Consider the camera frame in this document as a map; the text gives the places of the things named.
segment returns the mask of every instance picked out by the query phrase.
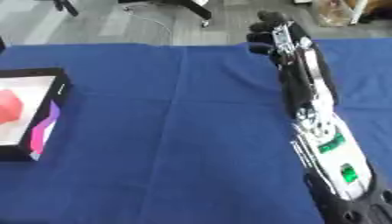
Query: red cube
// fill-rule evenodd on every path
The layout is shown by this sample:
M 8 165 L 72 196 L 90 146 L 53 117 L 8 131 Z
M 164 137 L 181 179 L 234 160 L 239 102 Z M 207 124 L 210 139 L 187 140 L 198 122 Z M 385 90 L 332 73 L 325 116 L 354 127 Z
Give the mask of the red cube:
M 20 118 L 23 103 L 10 90 L 0 90 L 0 124 Z

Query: gray floor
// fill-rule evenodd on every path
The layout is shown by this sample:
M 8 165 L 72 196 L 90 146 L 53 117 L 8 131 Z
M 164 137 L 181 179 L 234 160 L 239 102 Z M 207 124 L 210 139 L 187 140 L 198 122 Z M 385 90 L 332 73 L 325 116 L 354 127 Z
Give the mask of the gray floor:
M 244 41 L 261 10 L 282 11 L 304 25 L 314 38 L 392 37 L 392 21 L 344 28 L 319 27 L 312 8 L 291 0 L 210 0 L 213 21 L 170 5 L 140 4 L 123 11 L 116 0 L 71 0 L 78 17 L 57 12 L 51 1 L 0 0 L 0 35 L 7 45 L 73 43 L 146 43 L 152 45 L 226 45 Z

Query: blue cloth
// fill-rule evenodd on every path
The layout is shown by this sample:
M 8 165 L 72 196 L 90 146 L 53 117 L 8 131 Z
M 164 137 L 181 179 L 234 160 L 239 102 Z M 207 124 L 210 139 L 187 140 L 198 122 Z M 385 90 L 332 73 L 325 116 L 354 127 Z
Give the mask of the blue cloth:
M 341 106 L 392 179 L 392 39 L 323 40 Z M 0 164 L 0 223 L 322 223 L 277 70 L 245 45 L 14 46 L 74 89 L 40 161 Z

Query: robotic hand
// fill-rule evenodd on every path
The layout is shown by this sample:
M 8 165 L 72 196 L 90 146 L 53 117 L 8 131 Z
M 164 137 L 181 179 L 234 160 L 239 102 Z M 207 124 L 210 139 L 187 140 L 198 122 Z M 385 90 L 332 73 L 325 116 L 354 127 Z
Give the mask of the robotic hand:
M 317 45 L 295 21 L 279 12 L 260 11 L 261 22 L 250 26 L 247 40 L 252 53 L 269 55 L 279 69 L 283 98 L 287 112 L 294 118 L 297 111 L 312 99 L 309 72 L 321 74 L 335 104 L 338 96 L 332 83 L 328 65 Z M 318 65 L 306 66 L 306 58 L 316 57 Z
M 279 70 L 296 132 L 291 144 L 325 223 L 392 223 L 392 192 L 334 113 L 338 96 L 321 51 L 285 15 L 261 11 L 258 17 L 247 36 L 250 51 L 268 55 Z

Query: box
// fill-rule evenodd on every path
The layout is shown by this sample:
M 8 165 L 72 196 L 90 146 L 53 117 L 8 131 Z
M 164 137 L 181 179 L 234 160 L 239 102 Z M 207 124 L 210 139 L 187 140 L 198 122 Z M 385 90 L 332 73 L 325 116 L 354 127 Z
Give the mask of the box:
M 60 68 L 0 70 L 0 161 L 36 161 L 71 87 Z

